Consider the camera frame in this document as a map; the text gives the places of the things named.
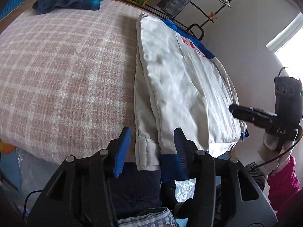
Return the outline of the right hand white glove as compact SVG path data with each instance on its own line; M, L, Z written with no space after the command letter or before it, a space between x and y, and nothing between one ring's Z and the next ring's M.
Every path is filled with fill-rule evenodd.
M278 137L264 133L262 143L257 150L258 156L256 163L258 166L279 156L280 153L276 151L278 142ZM290 161L292 151L293 149L289 150L288 153L284 154L279 159L275 159L266 165L260 166L259 169L265 175L275 175L281 172Z

